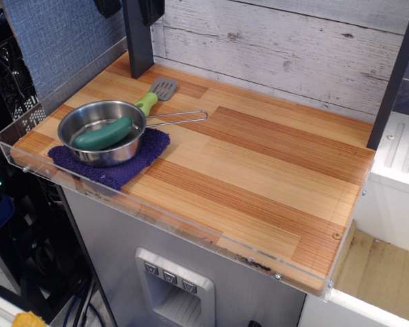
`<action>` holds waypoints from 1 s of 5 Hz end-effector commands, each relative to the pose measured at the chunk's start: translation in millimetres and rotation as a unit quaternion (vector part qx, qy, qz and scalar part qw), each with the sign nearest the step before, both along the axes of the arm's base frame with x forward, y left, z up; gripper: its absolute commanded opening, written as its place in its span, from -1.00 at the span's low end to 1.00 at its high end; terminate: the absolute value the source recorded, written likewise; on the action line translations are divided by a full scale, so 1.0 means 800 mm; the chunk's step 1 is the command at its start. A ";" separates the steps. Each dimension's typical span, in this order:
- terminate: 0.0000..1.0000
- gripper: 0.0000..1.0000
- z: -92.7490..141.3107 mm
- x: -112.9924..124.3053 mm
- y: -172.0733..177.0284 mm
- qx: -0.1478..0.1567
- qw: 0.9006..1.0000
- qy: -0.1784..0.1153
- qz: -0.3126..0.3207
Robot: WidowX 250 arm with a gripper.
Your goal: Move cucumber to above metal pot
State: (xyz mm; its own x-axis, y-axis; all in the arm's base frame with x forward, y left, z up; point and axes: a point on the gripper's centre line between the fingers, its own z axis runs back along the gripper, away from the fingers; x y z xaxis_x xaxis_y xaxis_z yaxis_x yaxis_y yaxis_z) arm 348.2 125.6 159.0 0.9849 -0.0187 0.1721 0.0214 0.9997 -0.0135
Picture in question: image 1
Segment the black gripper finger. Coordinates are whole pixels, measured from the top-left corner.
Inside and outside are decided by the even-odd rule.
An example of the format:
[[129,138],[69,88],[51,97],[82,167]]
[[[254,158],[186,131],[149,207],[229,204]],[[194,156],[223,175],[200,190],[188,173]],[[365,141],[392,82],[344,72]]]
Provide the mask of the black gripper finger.
[[122,8],[120,0],[93,0],[93,2],[104,18],[110,18]]
[[150,27],[165,13],[164,0],[139,0],[143,25]]

